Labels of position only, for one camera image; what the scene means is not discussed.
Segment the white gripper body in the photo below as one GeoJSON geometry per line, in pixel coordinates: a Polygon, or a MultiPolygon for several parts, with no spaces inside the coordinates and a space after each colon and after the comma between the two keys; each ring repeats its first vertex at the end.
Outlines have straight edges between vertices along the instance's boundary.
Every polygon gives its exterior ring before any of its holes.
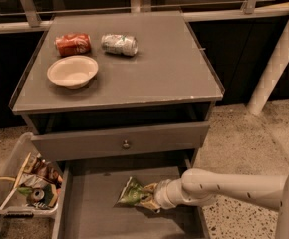
{"type": "Polygon", "coordinates": [[[154,200],[162,209],[176,208],[185,203],[185,193],[182,190],[181,180],[164,180],[157,184],[154,191],[154,200]]]}

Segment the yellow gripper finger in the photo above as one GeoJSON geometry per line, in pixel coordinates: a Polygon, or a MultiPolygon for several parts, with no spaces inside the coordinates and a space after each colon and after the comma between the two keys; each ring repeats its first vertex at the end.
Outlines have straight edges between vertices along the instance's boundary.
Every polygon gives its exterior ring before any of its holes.
{"type": "Polygon", "coordinates": [[[145,193],[154,193],[156,188],[157,188],[157,183],[151,183],[149,185],[146,185],[143,188],[143,192],[145,192],[145,193]]]}
{"type": "Polygon", "coordinates": [[[160,213],[160,205],[154,200],[152,196],[148,196],[140,201],[140,207],[153,211],[154,213],[160,213]]]}

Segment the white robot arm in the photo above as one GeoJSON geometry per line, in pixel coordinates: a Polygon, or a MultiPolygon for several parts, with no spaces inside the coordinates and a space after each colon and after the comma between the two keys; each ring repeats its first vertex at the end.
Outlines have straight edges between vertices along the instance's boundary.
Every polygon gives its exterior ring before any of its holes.
{"type": "Polygon", "coordinates": [[[215,195],[223,195],[275,210],[278,220],[275,238],[289,239],[289,174],[219,174],[192,168],[180,179],[152,183],[144,188],[141,206],[151,210],[179,205],[203,206],[215,195]]]}

